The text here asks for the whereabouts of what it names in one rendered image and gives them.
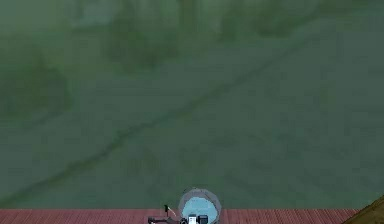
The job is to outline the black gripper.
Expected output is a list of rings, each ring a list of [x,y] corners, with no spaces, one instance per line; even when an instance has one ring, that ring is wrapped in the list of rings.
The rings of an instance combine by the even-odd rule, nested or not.
[[[181,218],[180,221],[172,219],[171,217],[177,218],[178,215],[167,204],[164,205],[164,211],[165,211],[167,217],[165,217],[165,218],[148,217],[147,224],[160,224],[160,223],[164,223],[164,224],[188,224],[188,220],[186,218]]]

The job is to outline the grey bucket with water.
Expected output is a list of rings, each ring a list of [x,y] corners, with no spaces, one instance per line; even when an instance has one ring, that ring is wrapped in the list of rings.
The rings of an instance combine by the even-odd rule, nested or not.
[[[187,218],[190,214],[207,215],[208,224],[220,224],[222,205],[210,190],[191,188],[181,196],[178,210],[182,217]]]

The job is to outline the brown wooden board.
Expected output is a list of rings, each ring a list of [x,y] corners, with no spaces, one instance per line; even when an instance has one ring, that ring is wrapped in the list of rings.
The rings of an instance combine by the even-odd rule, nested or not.
[[[384,224],[384,195],[358,211],[342,224]]]

